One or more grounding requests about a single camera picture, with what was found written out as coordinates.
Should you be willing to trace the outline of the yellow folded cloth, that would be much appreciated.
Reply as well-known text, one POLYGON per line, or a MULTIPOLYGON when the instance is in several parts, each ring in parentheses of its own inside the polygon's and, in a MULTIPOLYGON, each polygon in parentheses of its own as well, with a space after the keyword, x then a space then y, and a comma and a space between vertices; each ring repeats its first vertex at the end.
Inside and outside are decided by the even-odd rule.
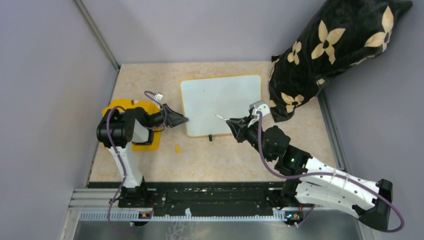
POLYGON ((164 121, 161 110, 151 101, 114 99, 102 109, 102 119, 97 126, 96 136, 104 147, 112 148, 107 136, 107 118, 114 144, 124 148, 131 143, 133 151, 155 151, 159 147, 164 121))

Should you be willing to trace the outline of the white whiteboard yellow rim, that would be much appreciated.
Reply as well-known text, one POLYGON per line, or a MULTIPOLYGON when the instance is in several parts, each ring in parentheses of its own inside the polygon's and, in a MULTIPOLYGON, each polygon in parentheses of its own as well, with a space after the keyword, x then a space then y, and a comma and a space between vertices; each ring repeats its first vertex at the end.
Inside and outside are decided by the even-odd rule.
POLYGON ((183 114, 189 137, 228 135, 224 118, 249 115, 250 104, 262 99, 262 76, 242 74, 185 79, 180 82, 183 114))

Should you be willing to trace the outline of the aluminium frame post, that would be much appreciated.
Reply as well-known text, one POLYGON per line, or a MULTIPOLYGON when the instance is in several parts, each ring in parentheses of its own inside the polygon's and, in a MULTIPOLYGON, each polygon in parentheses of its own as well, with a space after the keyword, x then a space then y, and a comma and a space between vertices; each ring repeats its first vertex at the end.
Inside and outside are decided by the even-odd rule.
POLYGON ((102 50, 106 59, 110 62, 110 64, 115 68, 116 71, 119 71, 121 68, 120 64, 118 63, 115 56, 113 55, 112 50, 107 44, 105 38, 103 37, 100 29, 98 28, 97 24, 92 18, 84 2, 82 0, 72 0, 72 2, 74 3, 75 7, 79 11, 80 15, 82 16, 85 24, 87 25, 88 29, 90 30, 91 34, 93 35, 95 41, 97 42, 98 46, 102 50))

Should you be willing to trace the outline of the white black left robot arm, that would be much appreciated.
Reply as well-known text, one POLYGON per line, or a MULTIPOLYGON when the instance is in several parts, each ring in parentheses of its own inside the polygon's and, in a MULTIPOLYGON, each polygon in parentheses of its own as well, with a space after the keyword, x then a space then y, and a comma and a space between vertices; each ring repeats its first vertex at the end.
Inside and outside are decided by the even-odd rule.
POLYGON ((121 175, 121 183, 113 201, 129 196, 132 203, 144 207, 149 203, 150 193, 144 187, 144 176, 136 169, 133 146, 154 144, 155 134, 163 128, 173 128, 189 119, 169 108, 159 106, 149 113, 141 106, 124 108, 116 105, 103 110, 102 119, 96 128, 97 140, 111 153, 121 175))

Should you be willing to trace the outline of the black floral pillow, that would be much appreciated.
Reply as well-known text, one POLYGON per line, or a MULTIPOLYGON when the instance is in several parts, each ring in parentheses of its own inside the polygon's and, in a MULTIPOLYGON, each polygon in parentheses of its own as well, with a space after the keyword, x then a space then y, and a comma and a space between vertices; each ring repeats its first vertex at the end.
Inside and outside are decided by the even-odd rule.
POLYGON ((277 123, 316 97, 335 77, 380 56, 410 0, 327 0, 294 43, 271 58, 269 107, 277 123))

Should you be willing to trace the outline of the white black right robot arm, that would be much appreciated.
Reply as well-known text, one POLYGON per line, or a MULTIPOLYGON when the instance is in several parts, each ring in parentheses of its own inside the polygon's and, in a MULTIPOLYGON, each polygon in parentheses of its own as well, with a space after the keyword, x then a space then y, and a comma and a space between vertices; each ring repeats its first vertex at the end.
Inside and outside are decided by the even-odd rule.
POLYGON ((336 169, 290 144, 278 126, 266 130, 251 118, 231 118, 226 124, 237 142, 247 141, 263 157, 276 161, 271 173, 285 179, 281 199, 287 206, 319 205, 338 210, 381 232, 389 229, 393 184, 366 180, 336 169))

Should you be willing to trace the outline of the white marker pen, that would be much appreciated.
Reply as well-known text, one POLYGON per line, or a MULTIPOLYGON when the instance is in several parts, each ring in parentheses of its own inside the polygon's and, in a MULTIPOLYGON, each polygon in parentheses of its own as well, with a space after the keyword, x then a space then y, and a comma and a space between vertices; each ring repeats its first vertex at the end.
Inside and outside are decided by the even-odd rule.
POLYGON ((228 121, 229 120, 228 118, 225 118, 225 117, 223 117, 221 115, 218 115, 218 114, 215 114, 215 116, 218 117, 219 119, 223 120, 223 121, 228 121))

